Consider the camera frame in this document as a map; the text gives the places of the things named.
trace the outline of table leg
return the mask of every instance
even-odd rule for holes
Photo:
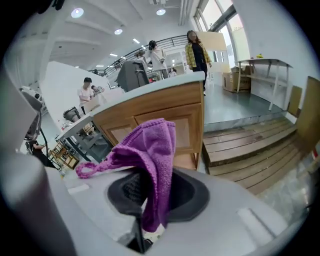
[[[99,156],[97,156],[92,149],[88,147],[88,145],[83,141],[83,139],[78,134],[74,134],[73,137],[75,137],[76,141],[81,145],[81,147],[83,148],[83,150],[86,151],[87,154],[92,156],[98,163],[101,162],[102,159]]]
[[[284,102],[283,102],[283,108],[282,110],[287,110],[288,108],[288,104],[287,104],[287,99],[289,99],[289,65],[286,65],[286,91],[285,91],[285,98],[284,98]]]
[[[270,103],[270,106],[269,106],[269,111],[271,111],[272,105],[274,104],[274,100],[275,100],[276,92],[277,92],[277,88],[278,88],[278,80],[279,80],[279,62],[277,62],[277,64],[276,64],[275,82],[274,82],[274,88],[273,88],[271,103]]]
[[[271,67],[271,63],[269,63],[268,70],[267,70],[267,72],[266,72],[266,78],[269,76],[269,73],[270,73],[270,67]]]
[[[238,78],[238,87],[236,89],[236,92],[239,92],[240,89],[240,80],[241,80],[241,62],[239,61],[239,78]]]
[[[66,138],[66,140],[70,143],[70,145],[74,148],[74,150],[80,154],[80,156],[82,156],[85,160],[91,162],[91,160],[77,147],[77,145],[74,144],[74,142],[70,137]]]
[[[252,67],[253,67],[253,71],[254,71],[255,75],[258,76],[255,64],[252,63]]]

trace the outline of purple towel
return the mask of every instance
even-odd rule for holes
[[[96,172],[135,166],[148,171],[153,193],[148,195],[142,216],[142,228],[155,232],[161,223],[167,226],[173,160],[176,149],[176,125],[163,118],[150,120],[136,127],[116,145],[100,164],[86,162],[76,168],[79,178],[89,178]]]

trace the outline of window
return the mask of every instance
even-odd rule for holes
[[[216,1],[220,4],[223,12],[225,12],[232,5],[231,0],[216,0]]]
[[[202,18],[199,19],[199,23],[200,23],[202,31],[207,31],[206,30],[206,26],[205,26],[204,21],[202,20]]]
[[[247,36],[238,14],[229,20],[229,25],[231,27],[238,61],[250,59]]]
[[[223,34],[223,38],[224,38],[226,49],[227,49],[229,66],[230,68],[233,68],[235,66],[235,56],[234,56],[234,51],[231,45],[231,38],[228,32],[227,26],[224,26],[219,32]]]
[[[231,27],[231,31],[239,30],[244,27],[242,25],[239,14],[235,15],[234,17],[232,17],[232,19],[229,20],[229,25]]]
[[[205,19],[208,28],[217,21],[217,19],[222,15],[217,3],[215,0],[209,0],[203,9],[202,15]]]

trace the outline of white backdrop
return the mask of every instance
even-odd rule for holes
[[[63,120],[64,112],[72,107],[79,109],[77,90],[84,84],[85,77],[92,79],[91,85],[110,90],[106,77],[55,61],[49,62],[47,66],[40,90],[48,112],[59,130],[61,128],[58,120]]]

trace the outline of wooden platform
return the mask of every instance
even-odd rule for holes
[[[302,157],[295,126],[286,118],[207,133],[203,156],[210,175],[259,194],[279,181]]]
[[[285,117],[203,135],[203,157],[207,167],[239,161],[270,148],[296,131]]]

